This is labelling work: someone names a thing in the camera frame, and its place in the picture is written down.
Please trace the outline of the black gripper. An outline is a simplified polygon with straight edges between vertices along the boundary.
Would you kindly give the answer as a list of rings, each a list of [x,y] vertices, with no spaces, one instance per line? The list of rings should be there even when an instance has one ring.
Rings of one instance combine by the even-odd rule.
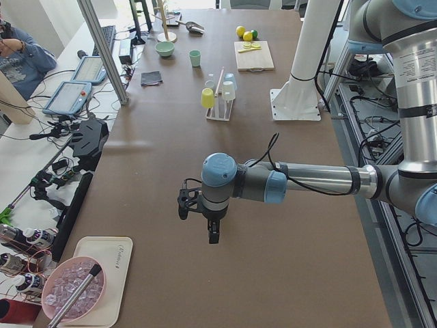
[[[220,220],[226,215],[226,208],[212,210],[203,206],[203,216],[208,220],[208,242],[217,244],[220,234]]]

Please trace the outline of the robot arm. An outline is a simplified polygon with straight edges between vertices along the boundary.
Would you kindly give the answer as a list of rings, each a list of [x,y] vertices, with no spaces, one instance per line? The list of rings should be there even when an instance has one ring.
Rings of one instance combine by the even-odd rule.
[[[288,190],[361,195],[436,224],[436,2],[355,1],[349,45],[393,58],[403,161],[363,167],[295,163],[238,164],[225,153],[203,162],[199,207],[216,244],[229,199],[278,204]]]

